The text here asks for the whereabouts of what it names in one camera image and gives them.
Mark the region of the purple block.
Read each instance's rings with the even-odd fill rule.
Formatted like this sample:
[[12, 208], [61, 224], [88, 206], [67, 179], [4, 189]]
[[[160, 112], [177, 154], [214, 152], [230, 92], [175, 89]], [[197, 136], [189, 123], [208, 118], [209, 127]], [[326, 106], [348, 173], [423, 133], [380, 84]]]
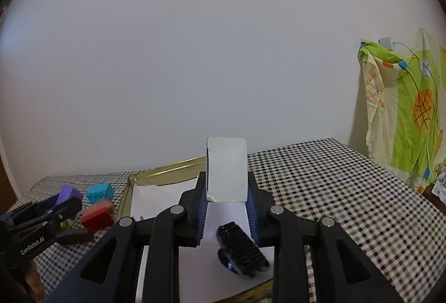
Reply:
[[62, 188], [60, 189], [60, 192], [57, 196], [55, 205], [58, 206], [61, 203], [64, 203], [65, 201], [67, 201], [68, 199], [71, 199], [71, 198], [76, 198], [79, 201], [82, 201], [83, 194], [72, 186], [62, 186]]

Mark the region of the red toy brick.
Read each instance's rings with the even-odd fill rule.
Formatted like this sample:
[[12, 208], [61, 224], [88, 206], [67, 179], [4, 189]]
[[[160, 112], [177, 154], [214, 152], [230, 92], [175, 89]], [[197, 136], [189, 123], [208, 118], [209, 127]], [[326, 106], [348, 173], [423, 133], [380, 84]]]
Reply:
[[81, 217], [80, 221], [81, 225], [92, 233], [96, 233], [114, 225], [113, 216], [107, 209], [101, 209], [87, 214]]

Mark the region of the blue toy brick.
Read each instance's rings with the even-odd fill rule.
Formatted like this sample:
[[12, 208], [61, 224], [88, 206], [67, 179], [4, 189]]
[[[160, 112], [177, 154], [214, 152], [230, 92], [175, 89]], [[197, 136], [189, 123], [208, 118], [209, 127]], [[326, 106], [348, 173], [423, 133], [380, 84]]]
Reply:
[[102, 199], [112, 200], [114, 197], [114, 189], [111, 183], [96, 184], [88, 188], [86, 197], [91, 205]]

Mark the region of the white rectangular box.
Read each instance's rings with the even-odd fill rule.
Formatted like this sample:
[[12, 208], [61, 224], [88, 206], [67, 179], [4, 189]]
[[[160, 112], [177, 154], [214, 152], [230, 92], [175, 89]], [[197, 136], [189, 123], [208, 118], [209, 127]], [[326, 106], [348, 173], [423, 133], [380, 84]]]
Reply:
[[245, 138], [207, 138], [207, 201], [210, 203], [245, 203], [247, 195], [247, 140]]

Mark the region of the copper metal case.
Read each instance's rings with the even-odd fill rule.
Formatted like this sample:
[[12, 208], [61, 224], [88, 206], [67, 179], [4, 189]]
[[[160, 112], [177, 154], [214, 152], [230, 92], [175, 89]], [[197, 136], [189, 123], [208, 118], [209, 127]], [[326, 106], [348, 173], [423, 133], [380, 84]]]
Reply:
[[82, 217], [91, 215], [92, 213], [106, 208], [106, 210], [112, 215], [115, 211], [114, 204], [107, 198], [97, 201], [95, 204], [90, 205], [83, 209]]

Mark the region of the dark brown flat piece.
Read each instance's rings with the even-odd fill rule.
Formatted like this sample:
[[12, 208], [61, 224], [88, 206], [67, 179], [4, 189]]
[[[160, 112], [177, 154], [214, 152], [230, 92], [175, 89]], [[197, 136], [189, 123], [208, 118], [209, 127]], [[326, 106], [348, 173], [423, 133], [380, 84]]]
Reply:
[[84, 227], [69, 229], [59, 232], [56, 241], [63, 246], [93, 242], [94, 234]]

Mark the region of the clutter on side table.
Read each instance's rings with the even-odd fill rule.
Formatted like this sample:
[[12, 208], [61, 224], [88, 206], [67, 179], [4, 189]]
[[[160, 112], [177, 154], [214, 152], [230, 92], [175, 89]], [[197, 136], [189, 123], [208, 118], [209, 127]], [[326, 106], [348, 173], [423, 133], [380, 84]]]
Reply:
[[438, 170], [431, 190], [434, 205], [445, 214], [445, 167]]

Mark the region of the gold metal tin tray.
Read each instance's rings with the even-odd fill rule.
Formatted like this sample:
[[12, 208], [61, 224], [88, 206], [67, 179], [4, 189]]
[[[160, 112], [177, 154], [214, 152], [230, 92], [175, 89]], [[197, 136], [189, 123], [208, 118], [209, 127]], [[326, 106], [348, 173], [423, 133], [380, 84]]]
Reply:
[[[177, 184], [191, 179], [196, 179], [201, 171], [205, 169], [205, 159], [197, 157], [182, 162], [176, 162], [171, 165], [151, 169], [145, 172], [135, 172], [129, 175], [126, 188], [122, 195], [117, 216], [131, 217], [132, 192], [135, 185], [158, 187]], [[272, 293], [271, 279], [253, 286], [243, 292], [233, 295], [217, 302], [270, 302]]]

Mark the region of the green patterned hanging cloth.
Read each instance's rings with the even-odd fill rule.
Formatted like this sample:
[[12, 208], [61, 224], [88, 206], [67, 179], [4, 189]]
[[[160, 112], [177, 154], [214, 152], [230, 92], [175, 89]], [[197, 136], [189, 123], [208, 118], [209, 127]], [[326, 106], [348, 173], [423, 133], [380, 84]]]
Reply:
[[422, 193], [445, 166], [445, 46], [419, 29], [405, 50], [361, 43], [365, 141], [373, 162]]

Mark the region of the white wall charger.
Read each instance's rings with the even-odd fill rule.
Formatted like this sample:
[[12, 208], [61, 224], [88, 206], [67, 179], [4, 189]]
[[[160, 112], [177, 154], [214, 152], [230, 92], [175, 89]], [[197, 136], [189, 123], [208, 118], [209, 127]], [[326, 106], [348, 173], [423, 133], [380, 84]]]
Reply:
[[391, 37], [382, 37], [378, 40], [379, 44], [388, 51], [395, 50], [395, 45]]

